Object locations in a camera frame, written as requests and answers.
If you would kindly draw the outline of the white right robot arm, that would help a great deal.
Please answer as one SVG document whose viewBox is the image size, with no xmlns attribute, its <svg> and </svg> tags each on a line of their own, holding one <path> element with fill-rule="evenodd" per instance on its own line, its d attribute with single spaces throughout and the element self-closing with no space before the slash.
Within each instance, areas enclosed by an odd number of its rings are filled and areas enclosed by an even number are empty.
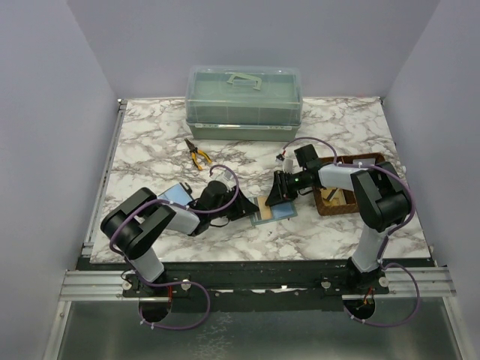
<svg viewBox="0 0 480 360">
<path fill-rule="evenodd" d="M 364 228 L 350 262 L 360 274 L 377 270 L 389 234 L 414 213 L 410 192 L 395 168 L 388 161 L 374 165 L 324 162 L 312 145 L 294 153 L 301 172 L 276 171 L 265 205 L 291 202 L 306 188 L 352 191 Z"/>
</svg>

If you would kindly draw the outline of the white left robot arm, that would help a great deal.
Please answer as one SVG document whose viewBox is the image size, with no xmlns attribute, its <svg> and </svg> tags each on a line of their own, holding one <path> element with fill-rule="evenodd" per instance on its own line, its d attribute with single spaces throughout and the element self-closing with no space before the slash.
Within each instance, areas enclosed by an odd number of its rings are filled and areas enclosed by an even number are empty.
<svg viewBox="0 0 480 360">
<path fill-rule="evenodd" d="M 210 181 L 197 199 L 187 183 L 176 184 L 160 195 L 142 187 L 102 220 L 100 230 L 152 283 L 164 272 L 164 264 L 152 247 L 164 230 L 198 236 L 218 218 L 237 221 L 258 211 L 241 190 L 221 181 Z"/>
</svg>

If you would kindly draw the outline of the light green card holder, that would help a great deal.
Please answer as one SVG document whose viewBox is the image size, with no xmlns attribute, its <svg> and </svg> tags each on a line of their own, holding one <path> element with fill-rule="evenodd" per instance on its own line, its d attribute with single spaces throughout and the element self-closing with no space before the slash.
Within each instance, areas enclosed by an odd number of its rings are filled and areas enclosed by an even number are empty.
<svg viewBox="0 0 480 360">
<path fill-rule="evenodd" d="M 252 203 L 255 203 L 256 205 L 258 205 L 257 197 L 252 197 L 249 200 Z M 267 224 L 267 223 L 271 223 L 271 222 L 276 222 L 276 221 L 281 221 L 281 220 L 294 218 L 294 217 L 297 216 L 296 207 L 294 206 L 294 204 L 292 202 L 285 202 L 285 203 L 282 203 L 280 205 L 272 206 L 270 208 L 271 208 L 271 211 L 272 211 L 272 214 L 273 214 L 273 218 L 271 220 L 259 221 L 258 220 L 259 212 L 257 212 L 256 214 L 252 214 L 250 216 L 251 224 L 255 227 L 255 226 L 262 225 L 262 224 Z"/>
</svg>

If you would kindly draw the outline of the gold magnetic stripe card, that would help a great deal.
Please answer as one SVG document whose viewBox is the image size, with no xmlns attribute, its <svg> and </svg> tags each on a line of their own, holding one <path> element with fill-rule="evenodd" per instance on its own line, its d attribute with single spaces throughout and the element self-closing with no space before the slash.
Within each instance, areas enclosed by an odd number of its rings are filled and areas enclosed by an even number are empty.
<svg viewBox="0 0 480 360">
<path fill-rule="evenodd" d="M 259 221 L 269 221 L 273 218 L 272 209 L 266 205 L 266 197 L 258 196 L 257 197 L 258 208 L 259 208 Z"/>
</svg>

